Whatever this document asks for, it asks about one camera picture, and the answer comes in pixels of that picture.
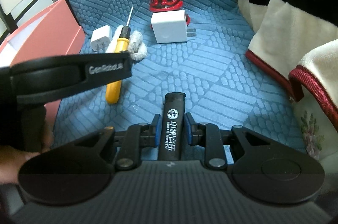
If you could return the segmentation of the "person's left hand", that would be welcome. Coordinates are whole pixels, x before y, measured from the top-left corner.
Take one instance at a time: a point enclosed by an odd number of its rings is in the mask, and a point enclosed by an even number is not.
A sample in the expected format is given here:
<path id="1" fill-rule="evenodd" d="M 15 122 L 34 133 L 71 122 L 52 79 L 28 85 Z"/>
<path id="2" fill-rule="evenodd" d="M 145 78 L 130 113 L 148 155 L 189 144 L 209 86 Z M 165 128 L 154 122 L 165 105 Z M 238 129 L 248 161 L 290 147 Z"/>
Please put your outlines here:
<path id="1" fill-rule="evenodd" d="M 54 136 L 50 125 L 45 122 L 42 135 L 42 150 L 40 152 L 19 151 L 12 147 L 1 147 L 0 182 L 3 184 L 18 184 L 18 172 L 28 160 L 50 150 Z"/>

